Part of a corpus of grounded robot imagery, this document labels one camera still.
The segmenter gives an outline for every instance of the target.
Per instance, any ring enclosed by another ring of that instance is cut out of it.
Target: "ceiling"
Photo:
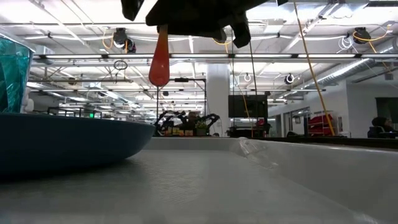
[[[115,28],[125,27],[128,36],[134,41],[137,47],[138,54],[154,53],[157,41],[156,28],[147,27],[144,23],[145,16],[156,2],[155,0],[144,1],[134,22],[123,17],[121,4],[118,0],[41,1],[45,6],[45,10],[53,16],[39,9],[35,4],[32,4],[32,1],[0,1],[0,33],[4,31],[8,34],[13,34],[18,39],[28,41],[28,43],[36,47],[45,46],[55,54],[123,54],[122,49],[117,49],[116,47],[108,49],[106,46],[110,45],[110,37]],[[307,29],[305,38],[308,51],[311,54],[343,54],[351,53],[354,49],[358,52],[369,50],[367,44],[353,44],[347,49],[342,48],[341,41],[344,36],[347,33],[352,34],[355,27],[366,27],[372,37],[379,37],[386,33],[387,25],[391,24],[386,38],[392,37],[398,30],[398,25],[395,22],[398,21],[398,7],[365,7],[365,1],[355,4],[335,4],[329,8],[330,10],[327,12],[328,14],[325,16],[325,19],[320,20],[318,19],[318,15],[325,6],[326,4],[323,2],[298,1],[298,14],[303,28]],[[252,35],[252,53],[304,53],[301,38],[295,38],[299,33],[299,27],[292,3],[288,2],[277,7],[276,3],[267,2],[248,11],[247,17]],[[84,44],[76,40],[71,33],[82,39]],[[377,45],[384,40],[376,41],[374,44]],[[216,44],[209,38],[192,37],[190,41],[189,37],[184,36],[169,36],[169,51],[171,54],[225,54],[226,52],[243,54],[251,52],[249,45],[237,49],[232,44],[227,46]],[[42,47],[37,52],[38,54],[42,54]],[[138,90],[152,88],[147,79],[150,60],[135,59],[126,61],[134,63],[135,66],[129,66],[125,71],[121,71],[118,74],[120,78],[119,82],[103,82],[101,83],[101,88],[137,88]],[[68,80],[71,77],[75,77],[78,80],[97,80],[95,83],[98,83],[101,79],[108,79],[110,77],[109,70],[101,63],[93,66],[62,67],[61,69],[55,66],[47,68],[40,67],[39,65],[33,66],[30,79],[41,80],[45,78],[45,73],[47,75],[53,73],[50,79],[55,81]],[[170,76],[172,78],[206,78],[206,65],[215,62],[209,59],[189,62],[173,60],[170,63],[172,64],[170,66]],[[314,72],[315,74],[319,74],[334,65],[336,63],[332,61],[329,63],[325,61],[314,63]],[[254,88],[254,83],[252,82],[253,73],[256,75],[258,88],[291,88],[311,78],[308,63],[303,60],[275,63],[256,62],[254,63],[254,71],[250,61],[234,63],[234,74],[238,80],[239,87],[243,90]],[[295,79],[292,86],[284,84],[284,77],[289,73],[300,77],[300,79]],[[115,74],[116,71],[112,73],[112,78],[116,78]],[[194,82],[170,82],[167,88],[188,88],[198,91],[184,94],[170,93],[169,96],[165,96],[164,98],[204,98],[203,91],[199,85]],[[34,83],[31,84],[31,87],[74,89],[86,88],[87,86],[85,87],[82,83],[70,85],[65,82],[53,82]],[[59,93],[59,95],[72,96],[71,93]],[[153,100],[151,101],[153,93],[120,92],[118,95],[134,103],[153,103]],[[104,98],[98,98],[96,92],[88,92],[85,95],[79,94],[78,96],[74,95],[74,97],[79,97],[80,99],[87,98],[92,102],[104,102]],[[71,98],[68,100],[78,103],[85,102]],[[198,108],[198,103],[196,102],[190,103],[190,105],[195,105],[194,107]]]

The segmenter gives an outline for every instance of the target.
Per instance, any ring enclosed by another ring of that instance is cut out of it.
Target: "white pillar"
[[[210,134],[214,132],[225,137],[229,128],[228,95],[229,95],[229,69],[228,64],[207,65],[206,94],[208,107],[206,114],[214,113],[220,120],[210,127]]]

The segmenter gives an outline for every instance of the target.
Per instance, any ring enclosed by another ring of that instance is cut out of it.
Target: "white ceiling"
[[[145,0],[136,20],[133,23],[123,17],[119,0],[74,0],[78,7],[72,2],[72,0],[63,0],[63,2],[60,0],[44,0],[42,1],[42,4],[48,12],[53,14],[59,21],[66,24],[67,27],[80,38],[101,37],[104,35],[104,32],[106,32],[105,35],[111,35],[114,28],[118,27],[111,26],[111,23],[130,23],[124,26],[127,27],[127,33],[129,35],[137,37],[133,38],[136,43],[137,53],[153,54],[157,38],[155,27],[147,27],[144,24],[137,23],[145,23],[145,16],[156,0]],[[301,3],[298,5],[298,14],[302,24],[310,24],[317,18],[318,13],[325,7],[325,3],[299,2]],[[327,19],[321,20],[316,24],[316,26],[310,29],[306,35],[306,38],[308,38],[308,51],[310,53],[334,54],[341,50],[338,45],[341,38],[317,41],[311,40],[311,38],[345,35],[347,32],[352,33],[355,27],[366,27],[373,37],[379,37],[385,34],[386,31],[384,29],[388,21],[398,21],[398,7],[363,8],[363,6],[364,4],[350,4],[343,6],[331,16],[327,17]],[[293,37],[299,32],[292,3],[287,3],[281,7],[277,7],[274,2],[268,2],[251,9],[247,12],[247,15],[250,22],[249,28],[253,37],[253,53],[279,53],[292,40],[276,37],[260,39],[266,35],[275,34],[279,31],[281,35]],[[278,23],[280,21],[285,21],[282,26]],[[61,35],[69,38],[72,37],[64,28],[60,27],[56,23],[54,18],[35,7],[31,2],[29,2],[29,0],[0,0],[0,27],[11,34],[17,35],[21,39],[47,35],[48,32],[51,32],[52,35]],[[397,29],[398,26],[393,23],[393,26],[390,28],[392,32],[388,34],[388,36],[395,34]],[[193,49],[190,49],[187,37],[170,36],[169,39],[177,40],[169,42],[170,53],[189,54],[226,52],[224,45],[215,44],[213,40],[209,38],[194,37]],[[105,49],[102,40],[88,41],[90,47],[83,45],[77,40],[44,38],[29,39],[28,41],[35,45],[44,45],[52,49],[56,54],[104,54],[104,51],[100,51],[100,49]],[[110,44],[108,39],[105,40],[105,42],[107,45]],[[368,45],[354,44],[353,47],[360,52],[369,50]],[[234,53],[250,52],[249,46],[245,46],[240,49],[234,47],[233,50],[232,48],[233,46],[229,44],[227,47],[229,53],[232,51],[234,51]],[[115,47],[107,51],[111,54],[121,53],[121,50]],[[302,41],[298,41],[288,49],[286,53],[304,53]],[[196,62],[194,65],[196,71],[195,77],[205,78],[205,76],[202,75],[206,75],[206,63]],[[320,73],[334,65],[334,63],[318,63],[313,66],[315,73]],[[137,66],[136,68],[143,74],[144,79],[146,80],[140,78],[137,72],[133,69],[128,68],[123,75],[134,80],[134,83],[103,83],[103,86],[109,88],[133,88],[132,86],[140,88],[138,84],[146,86],[149,66]],[[55,71],[55,69],[57,68],[50,68],[49,71]],[[287,88],[288,86],[283,83],[283,78],[284,75],[288,73],[302,77],[300,80],[296,80],[297,84],[310,78],[307,63],[269,64],[257,62],[254,64],[254,70],[254,72],[258,74],[257,85],[264,88]],[[32,71],[39,76],[44,75],[43,68],[32,68]],[[240,74],[238,78],[239,86],[241,88],[252,88],[253,83],[250,84],[250,82],[244,81],[246,73],[250,75],[253,74],[251,63],[235,63],[234,71],[236,75]],[[62,72],[56,73],[52,78],[63,79],[67,75],[80,78],[81,74],[86,78],[103,78],[107,73],[108,72],[104,67],[68,67],[62,70]],[[172,77],[192,77],[192,64],[183,62],[176,63],[170,67],[170,75]],[[70,86],[67,83],[58,83],[58,85],[64,88],[75,88],[75,86]],[[170,83],[169,85],[180,88],[195,87],[195,84],[193,83],[185,83],[184,85]],[[131,95],[134,95],[135,97],[146,96],[142,93],[123,94],[126,97]],[[180,95],[181,94],[179,93],[172,94],[172,96],[175,97]]]

